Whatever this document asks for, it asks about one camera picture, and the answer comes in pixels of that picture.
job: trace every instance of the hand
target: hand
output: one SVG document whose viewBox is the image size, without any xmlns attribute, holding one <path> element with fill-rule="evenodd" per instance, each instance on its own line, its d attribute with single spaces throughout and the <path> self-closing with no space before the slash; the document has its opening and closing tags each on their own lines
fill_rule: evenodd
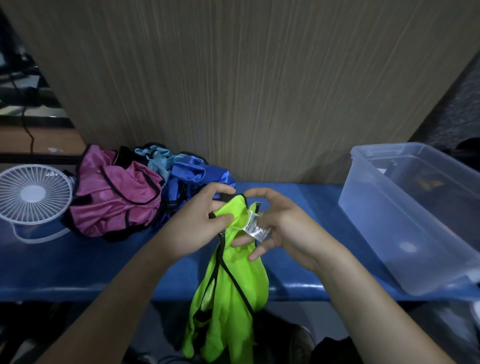
<svg viewBox="0 0 480 364">
<path fill-rule="evenodd" d="M 270 209 L 261 215 L 258 226 L 272 228 L 271 237 L 261 242 L 248 259 L 253 261 L 272 248 L 282 247 L 304 268 L 316 271 L 316 258 L 322 253 L 322 244 L 325 240 L 336 242 L 335 239 L 292 200 L 271 188 L 252 188 L 245 192 L 245 196 L 268 200 Z M 231 246 L 241 246 L 253 240 L 250 235 L 243 235 L 236 238 Z"/>
<path fill-rule="evenodd" d="M 157 234 L 156 243 L 168 258 L 177 261 L 207 245 L 233 222 L 233 215 L 208 218 L 224 202 L 214 201 L 216 193 L 234 194 L 235 189 L 223 183 L 210 183 L 188 201 Z"/>
</svg>

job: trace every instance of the clear plastic storage box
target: clear plastic storage box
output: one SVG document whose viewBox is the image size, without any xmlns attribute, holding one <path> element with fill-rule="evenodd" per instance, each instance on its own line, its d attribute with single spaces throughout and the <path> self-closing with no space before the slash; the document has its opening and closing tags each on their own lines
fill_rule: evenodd
<svg viewBox="0 0 480 364">
<path fill-rule="evenodd" d="M 480 280 L 480 173 L 421 143 L 351 155 L 338 203 L 407 293 Z"/>
</svg>

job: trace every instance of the forearm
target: forearm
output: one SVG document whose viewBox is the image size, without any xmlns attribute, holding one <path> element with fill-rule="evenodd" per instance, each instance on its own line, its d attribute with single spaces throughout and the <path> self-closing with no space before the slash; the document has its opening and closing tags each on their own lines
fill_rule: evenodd
<svg viewBox="0 0 480 364">
<path fill-rule="evenodd" d="M 453 363 L 333 238 L 315 257 L 328 292 L 365 363 Z"/>
<path fill-rule="evenodd" d="M 121 362 L 158 282 L 172 263 L 155 240 L 127 263 L 38 363 Z"/>
</svg>

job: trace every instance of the desk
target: desk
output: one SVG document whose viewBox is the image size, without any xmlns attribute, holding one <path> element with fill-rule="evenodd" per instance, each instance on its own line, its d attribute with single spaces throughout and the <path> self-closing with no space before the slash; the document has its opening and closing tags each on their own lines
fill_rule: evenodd
<svg viewBox="0 0 480 364">
<path fill-rule="evenodd" d="M 338 206 L 341 185 L 237 183 L 239 193 L 252 187 L 271 187 L 295 201 L 343 243 L 397 301 L 480 299 L 480 289 L 475 285 L 418 297 L 403 292 Z M 268 209 L 266 200 L 261 201 L 261 210 Z M 47 243 L 25 244 L 15 238 L 9 223 L 0 221 L 0 301 L 92 300 L 154 234 L 155 231 L 147 230 L 126 241 L 110 244 L 101 238 L 68 233 Z M 153 300 L 191 300 L 215 247 L 214 240 L 173 265 L 159 282 Z M 270 300 L 329 299 L 317 277 L 283 249 L 273 249 L 262 260 L 270 280 Z"/>
</svg>

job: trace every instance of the pile of clothes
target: pile of clothes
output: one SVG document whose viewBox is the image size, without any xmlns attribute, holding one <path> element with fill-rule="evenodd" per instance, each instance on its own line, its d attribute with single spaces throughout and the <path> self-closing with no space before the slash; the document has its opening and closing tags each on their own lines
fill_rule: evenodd
<svg viewBox="0 0 480 364">
<path fill-rule="evenodd" d="M 210 182 L 235 187 L 225 168 L 193 153 L 174 155 L 162 144 L 134 152 L 125 146 L 115 152 L 88 145 L 62 222 L 88 237 L 122 241 L 152 225 L 161 228 Z"/>
</svg>

